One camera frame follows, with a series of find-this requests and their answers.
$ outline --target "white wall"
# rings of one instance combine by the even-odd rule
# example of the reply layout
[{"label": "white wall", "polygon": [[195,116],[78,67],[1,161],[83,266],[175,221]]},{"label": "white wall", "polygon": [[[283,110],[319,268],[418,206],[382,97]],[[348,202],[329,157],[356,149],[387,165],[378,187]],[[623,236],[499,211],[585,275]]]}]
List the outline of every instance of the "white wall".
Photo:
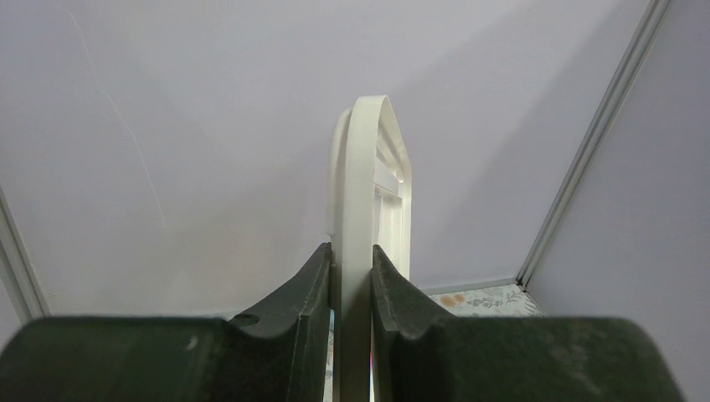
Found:
[{"label": "white wall", "polygon": [[530,282],[545,312],[630,317],[689,400],[710,385],[710,3],[671,5]]},{"label": "white wall", "polygon": [[0,184],[53,312],[238,310],[326,240],[332,126],[389,94],[413,281],[510,278],[646,4],[5,2]]}]

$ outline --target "hole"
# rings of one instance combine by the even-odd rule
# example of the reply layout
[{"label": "hole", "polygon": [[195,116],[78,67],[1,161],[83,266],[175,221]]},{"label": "hole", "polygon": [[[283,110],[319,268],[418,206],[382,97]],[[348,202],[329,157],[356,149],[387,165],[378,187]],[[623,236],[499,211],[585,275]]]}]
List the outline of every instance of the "hole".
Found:
[{"label": "hole", "polygon": [[259,322],[259,316],[254,314],[237,314],[230,320],[237,327],[248,327]]}]

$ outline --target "floral patterned surface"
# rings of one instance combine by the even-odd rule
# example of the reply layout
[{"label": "floral patterned surface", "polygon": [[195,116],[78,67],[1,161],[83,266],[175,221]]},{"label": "floral patterned surface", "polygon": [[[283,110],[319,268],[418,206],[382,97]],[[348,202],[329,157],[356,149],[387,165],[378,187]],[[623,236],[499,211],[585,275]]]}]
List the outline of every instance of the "floral patterned surface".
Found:
[{"label": "floral patterned surface", "polygon": [[[431,300],[460,317],[542,317],[544,313],[535,302],[517,285],[506,285],[458,291],[430,296]],[[332,400],[332,345],[333,320],[328,336],[328,360],[326,364],[326,386],[323,401]]]}]

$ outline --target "plastic part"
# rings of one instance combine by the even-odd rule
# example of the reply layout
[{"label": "plastic part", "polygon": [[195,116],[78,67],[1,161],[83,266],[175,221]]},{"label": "plastic part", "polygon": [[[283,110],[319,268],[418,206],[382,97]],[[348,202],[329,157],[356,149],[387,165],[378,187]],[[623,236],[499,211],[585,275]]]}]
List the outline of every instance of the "plastic part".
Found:
[{"label": "plastic part", "polygon": [[51,317],[0,355],[0,400],[322,401],[329,244],[283,286],[221,318]]},{"label": "plastic part", "polygon": [[455,317],[374,246],[377,401],[682,401],[661,354],[618,318]]},{"label": "plastic part", "polygon": [[412,169],[389,98],[361,97],[337,121],[328,177],[333,400],[369,397],[372,247],[409,278],[411,202]]}]

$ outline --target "white object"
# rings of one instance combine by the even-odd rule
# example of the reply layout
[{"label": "white object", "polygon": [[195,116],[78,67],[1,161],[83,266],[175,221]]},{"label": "white object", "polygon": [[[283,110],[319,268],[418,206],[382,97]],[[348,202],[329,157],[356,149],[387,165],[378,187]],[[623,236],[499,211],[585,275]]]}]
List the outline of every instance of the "white object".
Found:
[{"label": "white object", "polygon": [[411,202],[411,165],[389,98],[361,97],[337,121],[328,177],[333,400],[368,398],[373,244],[409,278]]}]

